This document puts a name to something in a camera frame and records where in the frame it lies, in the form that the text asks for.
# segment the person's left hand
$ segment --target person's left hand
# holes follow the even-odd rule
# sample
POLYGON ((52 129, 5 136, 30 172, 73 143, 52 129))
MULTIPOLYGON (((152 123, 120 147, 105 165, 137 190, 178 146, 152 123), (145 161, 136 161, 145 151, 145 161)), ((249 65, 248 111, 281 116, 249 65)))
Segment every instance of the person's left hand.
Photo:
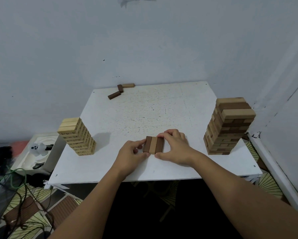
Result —
POLYGON ((127 141, 119 150, 117 158, 111 169, 117 171, 119 176, 124 180, 128 175, 135 171, 150 153, 138 153, 138 149, 142 149, 142 145, 146 139, 141 141, 127 141))

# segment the hand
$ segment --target hand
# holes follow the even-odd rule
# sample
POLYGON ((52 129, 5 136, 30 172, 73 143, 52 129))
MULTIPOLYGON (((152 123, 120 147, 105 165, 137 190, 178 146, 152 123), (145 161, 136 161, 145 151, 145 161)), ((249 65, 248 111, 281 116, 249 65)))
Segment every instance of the hand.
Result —
POLYGON ((166 130, 163 133, 159 133, 157 137, 165 138, 171 147, 170 152, 156 153, 154 155, 156 158, 161 160, 171 161, 176 164, 189 165, 192 167, 194 157, 202 154, 191 148, 184 133, 179 132, 177 129, 166 130))
POLYGON ((119 150, 111 170, 119 173, 119 176, 124 180, 128 175, 135 171, 139 164, 141 164, 150 153, 138 153, 138 149, 142 149, 142 145, 146 139, 141 141, 127 141, 119 150))

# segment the person's right hand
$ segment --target person's right hand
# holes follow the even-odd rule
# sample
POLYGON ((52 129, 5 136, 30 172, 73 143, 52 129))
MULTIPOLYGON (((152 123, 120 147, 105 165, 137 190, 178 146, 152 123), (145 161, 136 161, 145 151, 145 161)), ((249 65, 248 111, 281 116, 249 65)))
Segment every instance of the person's right hand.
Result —
POLYGON ((156 153, 154 155, 156 158, 192 167, 193 159, 197 155, 202 155, 202 153, 189 146, 184 133, 179 132, 177 129, 166 130, 163 133, 159 133, 157 137, 165 138, 171 150, 167 153, 156 153))

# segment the scratched table surface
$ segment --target scratched table surface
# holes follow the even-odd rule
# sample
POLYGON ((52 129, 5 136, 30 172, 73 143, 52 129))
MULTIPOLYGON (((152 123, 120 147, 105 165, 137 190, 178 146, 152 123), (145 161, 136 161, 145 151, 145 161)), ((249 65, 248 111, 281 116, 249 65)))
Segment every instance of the scratched table surface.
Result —
MULTIPOLYGON (((117 87, 95 89, 80 116, 97 142, 94 155, 79 157, 66 145, 48 184, 99 182, 127 140, 156 136, 171 128, 184 132, 191 147, 207 154, 203 136, 216 96, 206 81, 135 86, 109 100, 107 96, 116 91, 117 87)), ((165 141, 167 151, 170 146, 165 141)), ((230 155, 209 157, 238 176, 262 174, 242 140, 230 155)), ((125 181, 193 178, 200 178, 194 169, 151 155, 125 181)))

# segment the forearm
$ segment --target forearm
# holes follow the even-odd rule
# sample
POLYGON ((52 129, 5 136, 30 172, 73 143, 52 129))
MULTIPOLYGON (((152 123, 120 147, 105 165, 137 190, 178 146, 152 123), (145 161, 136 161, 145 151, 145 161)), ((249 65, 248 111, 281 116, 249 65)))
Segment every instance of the forearm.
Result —
POLYGON ((192 167, 244 238, 298 238, 298 212, 203 154, 192 167))
POLYGON ((123 178, 118 172, 109 170, 50 238, 101 238, 112 202, 122 181, 123 178))

